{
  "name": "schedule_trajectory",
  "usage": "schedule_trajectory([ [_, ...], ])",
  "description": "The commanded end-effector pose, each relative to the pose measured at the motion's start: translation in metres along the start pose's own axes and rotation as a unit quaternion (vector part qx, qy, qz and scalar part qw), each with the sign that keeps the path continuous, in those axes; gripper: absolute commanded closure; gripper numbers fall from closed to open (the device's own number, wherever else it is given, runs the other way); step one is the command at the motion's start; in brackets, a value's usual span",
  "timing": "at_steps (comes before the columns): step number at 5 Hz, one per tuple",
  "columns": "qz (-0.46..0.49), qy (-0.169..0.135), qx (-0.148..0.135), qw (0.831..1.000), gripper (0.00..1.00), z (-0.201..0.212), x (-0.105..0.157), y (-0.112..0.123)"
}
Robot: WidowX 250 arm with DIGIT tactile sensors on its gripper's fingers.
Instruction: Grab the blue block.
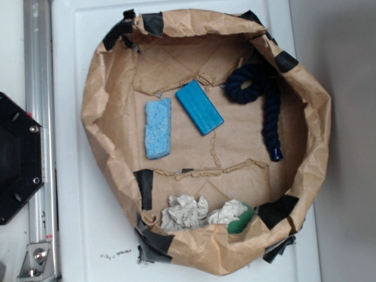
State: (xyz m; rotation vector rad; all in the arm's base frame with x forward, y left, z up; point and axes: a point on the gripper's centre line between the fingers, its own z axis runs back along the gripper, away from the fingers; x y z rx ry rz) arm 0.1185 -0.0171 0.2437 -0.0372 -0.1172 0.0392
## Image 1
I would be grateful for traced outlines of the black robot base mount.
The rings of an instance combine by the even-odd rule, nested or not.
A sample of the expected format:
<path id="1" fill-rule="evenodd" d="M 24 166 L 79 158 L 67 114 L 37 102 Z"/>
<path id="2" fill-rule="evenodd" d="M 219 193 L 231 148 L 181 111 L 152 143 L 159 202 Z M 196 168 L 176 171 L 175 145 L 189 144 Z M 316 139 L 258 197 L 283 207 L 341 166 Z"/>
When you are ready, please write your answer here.
<path id="1" fill-rule="evenodd" d="M 1 93 L 1 225 L 8 224 L 43 185 L 42 129 Z"/>

